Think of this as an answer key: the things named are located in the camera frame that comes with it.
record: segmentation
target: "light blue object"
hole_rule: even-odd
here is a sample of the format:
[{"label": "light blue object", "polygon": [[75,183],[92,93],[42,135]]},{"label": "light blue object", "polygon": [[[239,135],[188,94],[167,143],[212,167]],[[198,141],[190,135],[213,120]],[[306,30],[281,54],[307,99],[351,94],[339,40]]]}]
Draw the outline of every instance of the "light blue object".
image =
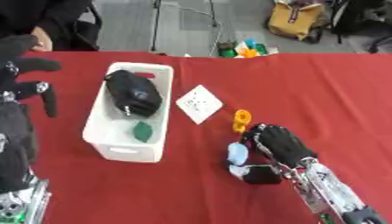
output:
[{"label": "light blue object", "polygon": [[245,44],[247,44],[249,49],[256,49],[256,41],[253,38],[245,40]]},{"label": "light blue object", "polygon": [[241,143],[231,143],[228,147],[227,160],[234,165],[243,165],[248,158],[248,148]]}]

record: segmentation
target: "background table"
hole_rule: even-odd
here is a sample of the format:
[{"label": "background table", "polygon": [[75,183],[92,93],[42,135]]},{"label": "background table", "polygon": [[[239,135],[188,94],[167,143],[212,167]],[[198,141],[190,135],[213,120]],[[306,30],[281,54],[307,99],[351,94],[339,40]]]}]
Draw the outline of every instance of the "background table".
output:
[{"label": "background table", "polygon": [[[41,151],[35,165],[53,197],[46,223],[315,223],[286,182],[247,185],[224,168],[237,109],[253,123],[297,133],[368,204],[392,221],[392,75],[389,55],[279,54],[256,59],[196,59],[142,52],[43,53],[57,73],[25,75],[56,87],[59,117],[29,100]],[[164,156],[157,164],[103,159],[82,130],[103,75],[115,61],[175,69]],[[175,101],[202,84],[225,106],[201,125]]]}]

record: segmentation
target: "yellow object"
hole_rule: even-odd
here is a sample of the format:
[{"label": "yellow object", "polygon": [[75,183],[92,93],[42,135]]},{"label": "yellow object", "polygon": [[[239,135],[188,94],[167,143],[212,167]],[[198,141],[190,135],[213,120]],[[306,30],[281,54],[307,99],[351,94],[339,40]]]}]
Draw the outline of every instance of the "yellow object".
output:
[{"label": "yellow object", "polygon": [[238,133],[245,132],[246,126],[250,123],[252,115],[243,109],[237,110],[234,115],[233,131]]},{"label": "yellow object", "polygon": [[312,25],[323,13],[321,3],[295,8],[286,3],[277,3],[269,20],[269,30],[272,33],[294,36],[303,40],[308,36]]}]

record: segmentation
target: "person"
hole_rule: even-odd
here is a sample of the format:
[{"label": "person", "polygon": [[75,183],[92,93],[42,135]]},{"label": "person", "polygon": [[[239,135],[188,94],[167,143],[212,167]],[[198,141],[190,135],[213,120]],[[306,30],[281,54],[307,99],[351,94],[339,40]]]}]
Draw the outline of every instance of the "person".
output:
[{"label": "person", "polygon": [[33,51],[68,50],[72,24],[92,0],[0,0],[0,38],[32,34]]}]

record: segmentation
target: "orange toy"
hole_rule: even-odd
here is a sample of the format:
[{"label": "orange toy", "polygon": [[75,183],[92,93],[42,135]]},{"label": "orange toy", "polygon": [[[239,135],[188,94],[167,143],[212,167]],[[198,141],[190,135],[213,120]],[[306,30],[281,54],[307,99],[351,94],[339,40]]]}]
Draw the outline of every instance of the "orange toy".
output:
[{"label": "orange toy", "polygon": [[234,115],[233,131],[237,133],[245,132],[246,126],[252,119],[251,114],[243,109],[237,110]]},{"label": "orange toy", "polygon": [[243,49],[240,52],[240,55],[246,59],[257,57],[257,50],[256,49]]}]

